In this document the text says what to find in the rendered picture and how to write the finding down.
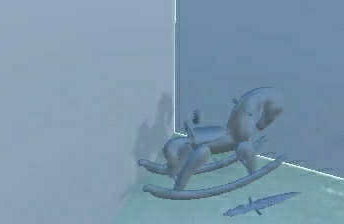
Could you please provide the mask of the flat grey-blue blade shape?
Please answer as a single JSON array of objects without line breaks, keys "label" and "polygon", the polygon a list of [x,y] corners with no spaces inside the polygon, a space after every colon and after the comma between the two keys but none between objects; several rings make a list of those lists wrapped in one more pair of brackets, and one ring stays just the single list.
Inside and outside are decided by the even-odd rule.
[{"label": "flat grey-blue blade shape", "polygon": [[233,217],[236,215],[246,214],[250,211],[255,211],[258,215],[261,215],[261,209],[265,209],[267,207],[271,207],[273,205],[282,203],[286,200],[289,200],[295,196],[299,195],[299,192],[286,192],[281,194],[276,194],[269,197],[264,197],[257,199],[255,201],[252,200],[252,197],[249,197],[248,204],[240,204],[235,208],[228,209],[223,213],[224,216]]}]

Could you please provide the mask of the grey-blue rocking horse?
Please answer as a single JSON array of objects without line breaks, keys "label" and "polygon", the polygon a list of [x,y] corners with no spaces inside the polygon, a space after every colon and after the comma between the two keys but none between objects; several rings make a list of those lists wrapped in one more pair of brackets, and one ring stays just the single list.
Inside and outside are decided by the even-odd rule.
[{"label": "grey-blue rocking horse", "polygon": [[[267,128],[283,113],[283,94],[272,87],[252,89],[234,101],[225,126],[192,127],[185,125],[184,136],[173,137],[163,146],[164,164],[140,159],[148,171],[167,175],[174,180],[171,189],[146,184],[143,190],[157,198],[192,200],[208,198],[244,187],[278,168],[284,158],[274,159],[262,168],[256,167],[256,143],[253,133]],[[198,190],[186,188],[190,178],[241,162],[248,175],[228,184]]]}]

